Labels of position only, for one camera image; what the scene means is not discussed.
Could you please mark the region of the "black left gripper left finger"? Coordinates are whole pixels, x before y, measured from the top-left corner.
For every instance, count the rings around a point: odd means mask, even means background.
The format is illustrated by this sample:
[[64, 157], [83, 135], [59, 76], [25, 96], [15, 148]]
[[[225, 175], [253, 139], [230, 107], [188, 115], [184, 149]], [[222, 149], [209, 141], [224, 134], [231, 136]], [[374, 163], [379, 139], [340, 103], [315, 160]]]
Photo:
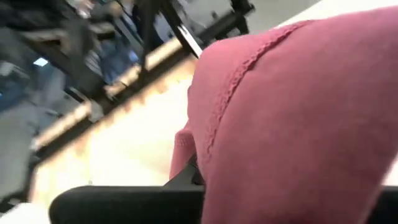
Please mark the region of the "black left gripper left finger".
[[163, 186], [76, 187], [51, 203], [51, 224], [197, 224], [204, 181], [197, 157]]

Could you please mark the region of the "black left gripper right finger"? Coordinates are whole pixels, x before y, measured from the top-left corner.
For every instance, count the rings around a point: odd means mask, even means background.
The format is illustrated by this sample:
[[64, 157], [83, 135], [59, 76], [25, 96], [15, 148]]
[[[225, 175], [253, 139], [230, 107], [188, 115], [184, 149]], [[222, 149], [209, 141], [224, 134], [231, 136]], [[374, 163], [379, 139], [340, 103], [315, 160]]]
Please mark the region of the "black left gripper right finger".
[[397, 224], [397, 186], [386, 186], [382, 190], [367, 224]]

